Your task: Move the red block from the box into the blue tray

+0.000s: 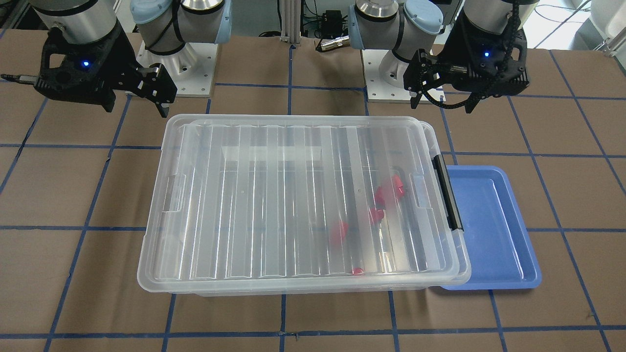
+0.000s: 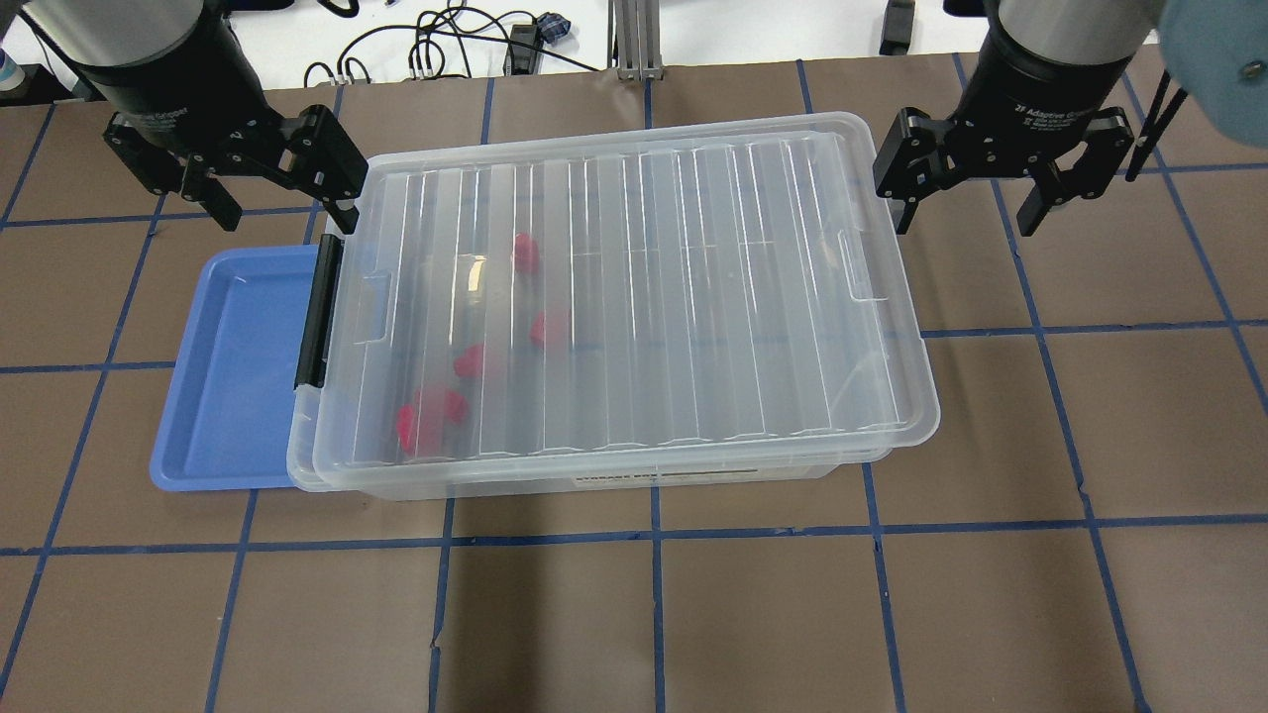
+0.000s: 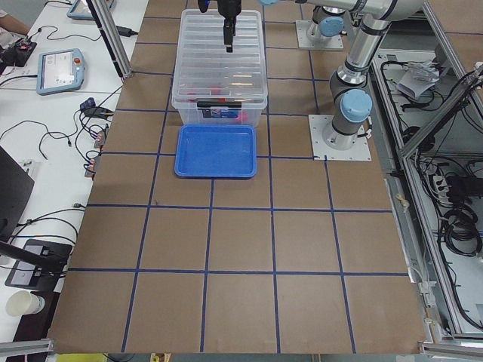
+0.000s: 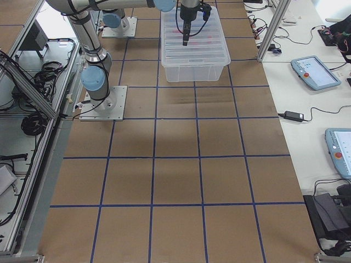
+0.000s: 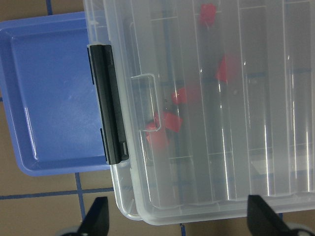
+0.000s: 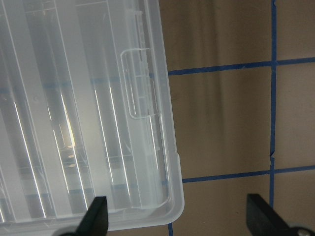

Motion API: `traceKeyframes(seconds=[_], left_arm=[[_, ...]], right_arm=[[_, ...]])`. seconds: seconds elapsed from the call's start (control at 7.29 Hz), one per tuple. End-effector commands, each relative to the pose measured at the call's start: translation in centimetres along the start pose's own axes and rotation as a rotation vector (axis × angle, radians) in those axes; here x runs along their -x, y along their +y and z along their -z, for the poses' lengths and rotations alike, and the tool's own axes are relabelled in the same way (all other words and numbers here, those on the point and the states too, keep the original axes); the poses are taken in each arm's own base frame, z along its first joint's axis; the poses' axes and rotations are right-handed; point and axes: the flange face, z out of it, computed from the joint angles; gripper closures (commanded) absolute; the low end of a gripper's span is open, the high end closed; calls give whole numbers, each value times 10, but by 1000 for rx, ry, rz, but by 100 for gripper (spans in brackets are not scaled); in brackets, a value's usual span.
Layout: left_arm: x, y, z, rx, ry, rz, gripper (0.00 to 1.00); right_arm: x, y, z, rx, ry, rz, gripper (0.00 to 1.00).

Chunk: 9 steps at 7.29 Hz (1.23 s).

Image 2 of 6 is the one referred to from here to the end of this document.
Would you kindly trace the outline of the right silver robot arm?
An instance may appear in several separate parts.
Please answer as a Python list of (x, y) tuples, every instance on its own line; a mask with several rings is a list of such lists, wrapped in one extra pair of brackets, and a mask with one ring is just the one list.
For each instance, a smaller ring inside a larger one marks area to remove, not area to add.
[[(1120, 167), (1137, 178), (1188, 99), (1220, 134), (1265, 145), (1263, 1), (946, 1), (987, 19), (978, 67), (943, 119), (902, 108), (872, 165), (875, 192), (909, 230), (924, 198), (970, 179), (1031, 179), (1017, 225), (1096, 199)], [(1107, 96), (1156, 36), (1164, 69), (1140, 129)]]

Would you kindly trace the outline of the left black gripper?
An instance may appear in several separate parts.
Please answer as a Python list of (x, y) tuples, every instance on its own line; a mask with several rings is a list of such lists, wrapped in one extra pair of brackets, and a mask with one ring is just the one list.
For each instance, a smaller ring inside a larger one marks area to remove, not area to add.
[[(249, 69), (230, 60), (213, 60), (204, 77), (176, 60), (107, 67), (103, 95), (115, 109), (103, 140), (151, 193), (180, 192), (190, 159), (303, 192), (322, 200), (339, 232), (358, 230), (368, 162), (331, 107), (284, 115)], [(238, 230), (242, 207), (213, 174), (200, 179), (198, 203), (221, 230)]]

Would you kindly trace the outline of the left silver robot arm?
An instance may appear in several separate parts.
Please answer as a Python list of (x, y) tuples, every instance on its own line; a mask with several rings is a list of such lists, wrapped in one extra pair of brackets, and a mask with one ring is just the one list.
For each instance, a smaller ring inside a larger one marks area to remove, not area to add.
[(222, 178), (259, 178), (358, 228), (369, 164), (326, 105), (276, 113), (219, 1), (16, 1), (15, 15), (114, 114), (103, 140), (150, 193), (200, 206), (226, 231), (242, 207)]

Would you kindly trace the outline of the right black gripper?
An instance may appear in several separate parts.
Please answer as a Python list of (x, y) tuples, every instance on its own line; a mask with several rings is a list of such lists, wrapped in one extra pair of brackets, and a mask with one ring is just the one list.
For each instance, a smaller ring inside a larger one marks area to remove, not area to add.
[(876, 194), (891, 198), (896, 235), (907, 235), (921, 199), (967, 179), (1032, 176), (1017, 211), (1031, 239), (1071, 197), (1104, 194), (1132, 141), (1126, 114), (1104, 101), (1127, 67), (1063, 63), (1014, 41), (985, 41), (956, 108), (933, 118), (904, 107), (874, 161)]

